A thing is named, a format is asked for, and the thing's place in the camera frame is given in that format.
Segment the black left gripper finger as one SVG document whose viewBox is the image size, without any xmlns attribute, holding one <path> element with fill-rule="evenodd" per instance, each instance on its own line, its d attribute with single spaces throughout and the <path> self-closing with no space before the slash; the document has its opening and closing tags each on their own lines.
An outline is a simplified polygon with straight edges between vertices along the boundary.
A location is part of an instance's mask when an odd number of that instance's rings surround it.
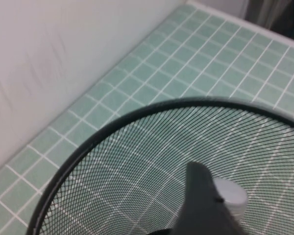
<svg viewBox="0 0 294 235">
<path fill-rule="evenodd" d="M 219 195 L 209 169 L 201 163 L 186 167 L 185 200 L 172 229 L 174 235 L 243 235 Z"/>
</svg>

